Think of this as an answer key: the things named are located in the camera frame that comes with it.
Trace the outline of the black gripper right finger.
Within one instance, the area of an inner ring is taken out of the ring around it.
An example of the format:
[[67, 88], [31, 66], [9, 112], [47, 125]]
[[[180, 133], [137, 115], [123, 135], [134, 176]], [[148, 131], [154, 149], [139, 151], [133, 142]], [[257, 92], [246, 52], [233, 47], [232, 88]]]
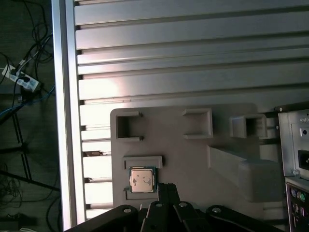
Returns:
[[213, 205], [206, 212], [180, 200], [175, 184], [169, 184], [169, 201], [186, 232], [280, 232], [272, 225], [222, 205]]

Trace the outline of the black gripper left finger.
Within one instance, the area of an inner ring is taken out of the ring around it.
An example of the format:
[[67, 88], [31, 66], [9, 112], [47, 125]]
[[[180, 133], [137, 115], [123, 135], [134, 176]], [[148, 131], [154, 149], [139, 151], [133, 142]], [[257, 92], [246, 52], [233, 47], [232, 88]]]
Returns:
[[138, 210], [131, 205], [121, 205], [100, 214], [68, 232], [164, 232], [169, 211], [168, 184], [158, 184], [158, 200], [147, 209]]

